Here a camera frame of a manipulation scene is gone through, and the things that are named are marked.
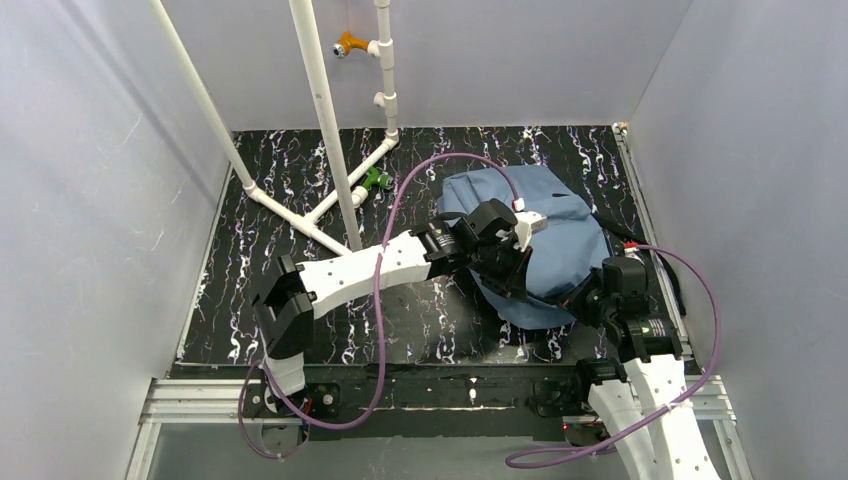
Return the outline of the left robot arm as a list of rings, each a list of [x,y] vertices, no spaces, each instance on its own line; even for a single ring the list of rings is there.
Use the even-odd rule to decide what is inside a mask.
[[[385,246],[322,261],[279,257],[248,296],[273,394],[283,398],[305,388],[304,354],[315,322],[374,291],[469,270],[496,295],[526,300],[531,240],[546,227],[543,214],[514,212],[491,199],[470,213],[440,214]]]

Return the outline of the blue backpack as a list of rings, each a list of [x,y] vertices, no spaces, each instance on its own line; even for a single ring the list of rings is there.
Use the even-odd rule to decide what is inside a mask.
[[[611,256],[607,235],[635,238],[634,231],[599,215],[544,165],[507,166],[505,172],[529,211],[546,217],[547,228],[534,233],[525,301],[497,294],[482,274],[469,276],[504,321],[525,330],[546,330],[576,322],[565,300]]]

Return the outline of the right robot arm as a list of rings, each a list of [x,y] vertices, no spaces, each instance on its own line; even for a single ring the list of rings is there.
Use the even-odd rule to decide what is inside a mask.
[[[673,321],[654,314],[645,265],[610,257],[590,273],[571,303],[575,318],[602,327],[617,354],[577,364],[582,400],[607,430],[632,479],[716,479],[685,379]]]

